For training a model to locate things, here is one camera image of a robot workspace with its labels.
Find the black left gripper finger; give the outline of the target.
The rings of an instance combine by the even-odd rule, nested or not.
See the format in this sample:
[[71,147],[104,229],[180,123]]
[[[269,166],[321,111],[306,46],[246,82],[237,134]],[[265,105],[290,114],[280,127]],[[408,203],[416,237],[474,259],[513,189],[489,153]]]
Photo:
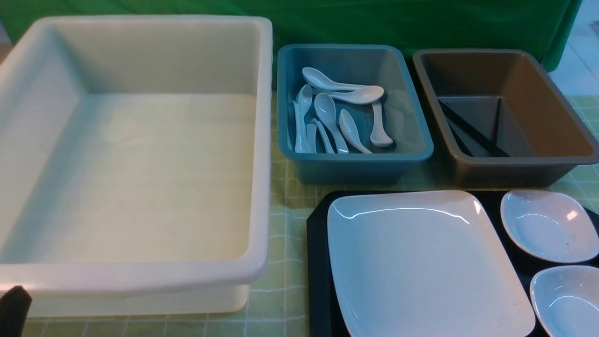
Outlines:
[[0,335],[21,337],[32,297],[23,286],[14,286],[0,299]]

